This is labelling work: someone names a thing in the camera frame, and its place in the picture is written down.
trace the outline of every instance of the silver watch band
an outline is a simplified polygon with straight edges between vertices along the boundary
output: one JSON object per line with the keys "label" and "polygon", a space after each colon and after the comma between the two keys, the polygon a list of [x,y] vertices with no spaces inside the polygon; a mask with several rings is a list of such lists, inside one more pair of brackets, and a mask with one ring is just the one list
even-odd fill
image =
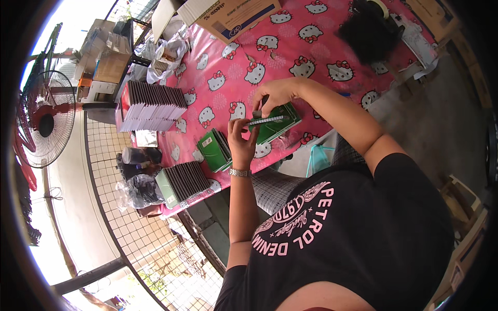
{"label": "silver watch band", "polygon": [[236,170],[236,169],[230,168],[228,173],[230,175],[233,175],[233,176],[251,177],[251,171],[241,171],[241,170]]}

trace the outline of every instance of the hand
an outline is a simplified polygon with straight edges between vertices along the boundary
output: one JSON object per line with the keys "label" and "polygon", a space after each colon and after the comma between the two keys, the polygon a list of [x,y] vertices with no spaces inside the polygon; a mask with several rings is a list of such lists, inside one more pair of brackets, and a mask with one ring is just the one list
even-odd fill
{"label": "hand", "polygon": [[270,95],[268,101],[261,109],[262,117],[268,117],[273,108],[286,104],[293,99],[300,98],[299,89],[307,80],[306,78],[288,78],[263,83],[254,94],[252,110],[258,110],[259,102],[263,96]]}
{"label": "hand", "polygon": [[242,128],[249,123],[249,119],[235,119],[228,122],[228,145],[232,153],[232,167],[236,170],[247,171],[256,150],[256,139],[259,126],[252,128],[249,140],[242,138]]}

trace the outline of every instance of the pink tablecloth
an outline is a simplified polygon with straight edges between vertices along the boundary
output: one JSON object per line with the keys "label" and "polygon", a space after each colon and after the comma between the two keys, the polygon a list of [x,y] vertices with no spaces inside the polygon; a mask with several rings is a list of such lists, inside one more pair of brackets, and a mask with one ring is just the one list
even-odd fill
{"label": "pink tablecloth", "polygon": [[[187,102],[183,119],[159,137],[162,164],[200,159],[196,142],[213,127],[227,135],[231,118],[251,116],[251,101],[257,86],[266,81],[307,76],[332,90],[349,93],[355,103],[369,103],[387,91],[394,77],[382,64],[360,65],[351,48],[337,36],[341,23],[350,12],[348,0],[280,0],[282,10],[246,31],[228,46],[210,33],[193,25],[187,35],[191,52],[183,57],[175,76],[166,85],[180,87]],[[385,0],[390,13],[403,14],[419,23],[402,2]],[[434,40],[423,30],[430,43]],[[389,63],[406,68],[416,58],[402,43]],[[266,146],[258,146],[252,161],[253,173],[309,145],[331,130],[303,100],[293,102],[302,123]],[[230,185],[228,172],[212,173],[201,163],[212,188],[167,213],[166,216]]]}

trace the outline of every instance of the fan guard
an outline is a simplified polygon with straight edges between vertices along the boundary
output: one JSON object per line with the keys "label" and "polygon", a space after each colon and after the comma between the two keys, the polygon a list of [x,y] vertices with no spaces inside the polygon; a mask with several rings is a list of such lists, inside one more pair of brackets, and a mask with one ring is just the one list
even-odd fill
{"label": "fan guard", "polygon": [[57,159],[74,124],[76,99],[69,79],[48,70],[28,80],[17,107],[17,126],[26,158],[43,168]]}

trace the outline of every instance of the box label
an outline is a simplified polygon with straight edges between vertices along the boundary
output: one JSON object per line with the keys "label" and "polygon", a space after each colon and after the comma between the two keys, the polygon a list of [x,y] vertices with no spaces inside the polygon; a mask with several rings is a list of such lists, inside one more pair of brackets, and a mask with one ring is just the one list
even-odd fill
{"label": "box label", "polygon": [[220,35],[224,36],[227,39],[230,39],[234,36],[236,36],[241,30],[244,28],[248,27],[252,22],[260,18],[261,16],[265,15],[266,13],[270,12],[271,10],[275,9],[275,5],[270,4],[269,6],[265,7],[261,11],[257,12],[253,16],[251,16],[249,19],[244,21],[242,24],[239,24],[235,26],[232,29],[227,29],[221,22],[215,21],[211,26],[219,32]]}
{"label": "box label", "polygon": [[206,146],[209,145],[212,142],[213,142],[212,138],[208,137],[208,139],[206,139],[205,141],[202,142],[202,146],[204,148],[206,148]]}

